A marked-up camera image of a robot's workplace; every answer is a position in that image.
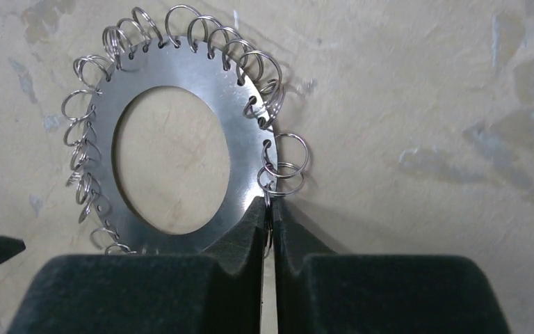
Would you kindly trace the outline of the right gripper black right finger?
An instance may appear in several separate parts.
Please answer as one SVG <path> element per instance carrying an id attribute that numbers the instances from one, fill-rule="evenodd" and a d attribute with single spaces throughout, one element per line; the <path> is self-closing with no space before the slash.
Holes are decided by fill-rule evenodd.
<path id="1" fill-rule="evenodd" d="M 479 266 L 454 255 L 342 254 L 272 201 L 281 333 L 509 333 Z"/>

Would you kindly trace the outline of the silver disc with keyrings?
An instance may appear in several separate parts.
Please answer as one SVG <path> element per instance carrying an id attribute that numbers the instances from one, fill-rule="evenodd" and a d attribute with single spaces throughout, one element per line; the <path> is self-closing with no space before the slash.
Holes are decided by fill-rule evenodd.
<path id="1" fill-rule="evenodd" d="M 265 15 L 104 1 L 95 19 L 60 105 L 75 253 L 193 253 L 308 189 L 311 148 L 283 128 L 301 94 Z"/>

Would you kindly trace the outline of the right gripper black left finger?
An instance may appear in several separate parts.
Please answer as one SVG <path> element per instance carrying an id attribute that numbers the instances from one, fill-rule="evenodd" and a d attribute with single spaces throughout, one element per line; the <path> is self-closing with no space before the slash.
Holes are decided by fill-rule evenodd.
<path id="1" fill-rule="evenodd" d="M 61 255 L 29 286 L 9 333 L 258 333 L 262 198 L 198 254 Z"/>

